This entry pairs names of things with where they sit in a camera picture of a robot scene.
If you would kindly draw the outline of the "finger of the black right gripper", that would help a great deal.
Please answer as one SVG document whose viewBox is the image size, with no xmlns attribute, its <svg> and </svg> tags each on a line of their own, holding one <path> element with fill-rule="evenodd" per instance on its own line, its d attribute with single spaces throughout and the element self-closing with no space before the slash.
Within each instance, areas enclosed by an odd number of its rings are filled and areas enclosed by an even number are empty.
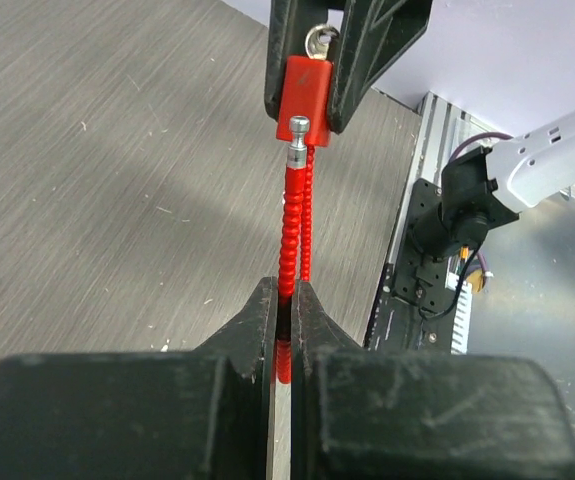
<svg viewBox="0 0 575 480">
<path fill-rule="evenodd" d="M 432 0 L 327 3 L 343 13 L 327 105 L 334 133 L 346 129 L 366 92 L 426 32 L 432 4 Z"/>
<path fill-rule="evenodd" d="M 273 0 L 270 7 L 266 57 L 264 106 L 278 120 L 287 58 L 306 54 L 308 32 L 328 23 L 330 10 L 343 11 L 344 1 Z"/>
</svg>

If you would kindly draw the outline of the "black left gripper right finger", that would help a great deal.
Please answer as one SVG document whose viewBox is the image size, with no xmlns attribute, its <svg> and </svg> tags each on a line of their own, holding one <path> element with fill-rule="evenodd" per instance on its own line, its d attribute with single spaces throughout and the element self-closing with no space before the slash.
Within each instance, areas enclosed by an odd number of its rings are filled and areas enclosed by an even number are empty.
<svg viewBox="0 0 575 480">
<path fill-rule="evenodd" d="M 295 479 L 575 479 L 551 376 L 524 358 L 358 345 L 299 283 L 291 305 Z"/>
</svg>

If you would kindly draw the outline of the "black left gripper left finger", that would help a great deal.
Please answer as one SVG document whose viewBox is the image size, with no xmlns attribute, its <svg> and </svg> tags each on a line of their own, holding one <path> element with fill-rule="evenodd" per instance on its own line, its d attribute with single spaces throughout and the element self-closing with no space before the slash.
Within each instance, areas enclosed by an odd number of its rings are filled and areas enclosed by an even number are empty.
<svg viewBox="0 0 575 480">
<path fill-rule="evenodd" d="M 0 479 L 268 479 L 276 281 L 201 345 L 0 360 Z"/>
</svg>

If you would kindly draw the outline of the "silver key with ring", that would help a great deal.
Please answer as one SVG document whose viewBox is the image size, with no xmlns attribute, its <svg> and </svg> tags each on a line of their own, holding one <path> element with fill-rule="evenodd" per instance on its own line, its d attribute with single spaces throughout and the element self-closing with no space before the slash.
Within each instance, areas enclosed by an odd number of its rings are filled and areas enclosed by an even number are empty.
<svg viewBox="0 0 575 480">
<path fill-rule="evenodd" d="M 313 26 L 305 37 L 306 56 L 314 60 L 331 60 L 340 32 L 330 24 Z"/>
</svg>

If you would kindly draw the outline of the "red cable padlock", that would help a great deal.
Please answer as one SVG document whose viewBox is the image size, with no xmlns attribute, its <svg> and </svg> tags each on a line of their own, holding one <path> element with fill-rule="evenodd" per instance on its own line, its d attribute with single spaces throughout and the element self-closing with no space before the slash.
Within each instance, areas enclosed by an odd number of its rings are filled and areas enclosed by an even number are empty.
<svg viewBox="0 0 575 480">
<path fill-rule="evenodd" d="M 277 379 L 291 382 L 290 308 L 296 281 L 311 273 L 315 151 L 326 147 L 326 119 L 332 75 L 328 60 L 292 55 L 287 59 L 276 138 L 288 144 L 281 246 L 279 251 L 276 364 Z"/>
</svg>

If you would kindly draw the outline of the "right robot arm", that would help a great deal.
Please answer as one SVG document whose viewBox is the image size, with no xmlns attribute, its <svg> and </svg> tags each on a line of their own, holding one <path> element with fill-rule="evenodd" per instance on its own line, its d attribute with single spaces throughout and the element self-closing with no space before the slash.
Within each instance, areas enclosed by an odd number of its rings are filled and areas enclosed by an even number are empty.
<svg viewBox="0 0 575 480">
<path fill-rule="evenodd" d="M 344 131 L 367 90 L 425 33 L 428 1 L 275 1 L 264 103 L 288 145 L 282 257 L 303 252 L 304 196 L 317 148 Z M 575 184 L 575 111 L 469 152 L 441 174 L 437 206 L 413 226 L 435 259 L 480 246 L 489 231 Z"/>
</svg>

